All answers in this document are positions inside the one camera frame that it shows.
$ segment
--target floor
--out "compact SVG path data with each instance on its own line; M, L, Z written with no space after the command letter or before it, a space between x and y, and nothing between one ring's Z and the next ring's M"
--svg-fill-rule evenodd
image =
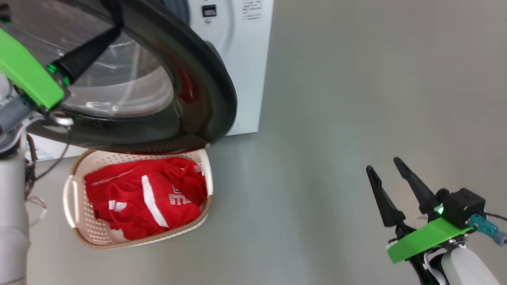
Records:
M63 216L66 159L36 185L49 212L31 231L29 282L417 284L388 258L394 230L365 167L409 224L420 214L394 156L435 192L467 187L507 215L505 11L501 0L277 0L260 131L209 149L216 196L203 226L90 250ZM507 283L507 248L470 239Z

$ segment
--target green bracket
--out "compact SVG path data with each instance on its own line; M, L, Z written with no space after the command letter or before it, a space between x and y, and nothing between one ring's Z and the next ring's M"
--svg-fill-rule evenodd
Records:
M438 218L400 239L387 250L387 253L396 264L471 230L473 228L460 230L444 218Z
M64 90L30 52L0 28L0 73L21 88L39 107L50 110L65 97Z

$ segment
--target wire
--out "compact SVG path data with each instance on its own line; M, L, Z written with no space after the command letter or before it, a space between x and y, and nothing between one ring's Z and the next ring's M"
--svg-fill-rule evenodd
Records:
M35 151L35 143L33 142L31 135L28 133L26 134L26 140L28 141L28 146L30 147L31 162L35 164L35 162L38 160L37 152Z
M35 226L38 222L42 221L42 219L44 219L44 217L46 216L46 213L48 212L48 206L46 205L46 203L44 202L44 200L42 200L41 198L37 197L37 196L31 196L31 197L28 197L26 199L27 202L32 202L33 204L35 205L39 205L42 207L42 212L41 214L39 215L39 217L30 223L30 227L33 227Z
M426 222L428 222L428 215L418 216L418 217L414 220L414 222L412 223L412 227L413 227L414 229L420 229L420 228L416 225L417 220L425 220Z
M495 217L495 218L499 218L501 220L504 220L507 222L507 218L506 217L502 217L500 215L497 215L497 214L491 214L491 213L485 213L487 216L490 216L490 217Z
M38 181L39 179L41 179L42 177L46 176L46 174L48 174L51 170L53 170L62 161L63 157L65 156L65 153L68 150L68 146L70 145L70 128L65 127L65 130L67 130L67 145L65 146L65 149L63 150L60 157L55 161L55 163L53 163L46 171L44 171L41 175L39 175L35 178L35 180L33 181L34 183L36 181Z

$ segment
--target white stripe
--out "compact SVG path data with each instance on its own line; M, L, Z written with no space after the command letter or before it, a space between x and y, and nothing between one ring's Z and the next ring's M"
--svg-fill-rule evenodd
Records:
M202 172L202 163L198 163L194 166L195 172Z
M153 218L155 219L155 221L159 226L169 228L167 222L164 219L164 216L162 216L162 213L155 204L155 196L153 195L153 188L152 185L150 184L148 176L143 175L143 177L141 177L141 182L144 203L148 207L148 210L150 210L150 213L152 213Z
M123 209L127 207L127 203L125 202L116 202L115 205L115 212L121 212Z
M116 200L109 200L109 210L114 210L116 205Z

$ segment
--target white plastic basket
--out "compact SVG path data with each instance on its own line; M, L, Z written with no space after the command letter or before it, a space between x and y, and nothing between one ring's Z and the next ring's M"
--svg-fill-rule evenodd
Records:
M204 210L198 219L165 233L137 240L127 240L123 237L121 231L111 230L105 221L95 218L93 206L86 196L83 178L85 175L110 164L147 159L162 159L167 157L183 157L197 163L201 163L202 173L206 178L208 199ZM74 194L74 216L71 214L69 206L69 193ZM69 225L75 231L80 241L82 241L85 245L98 250L111 250L114 248L147 244L172 238L194 230L202 225L202 223L206 220L212 201L213 179L211 177L211 167L209 165L208 155L205 150L197 150L176 155L130 155L103 151L86 151L79 157L78 161L74 165L71 175L68 177L63 188L63 209Z

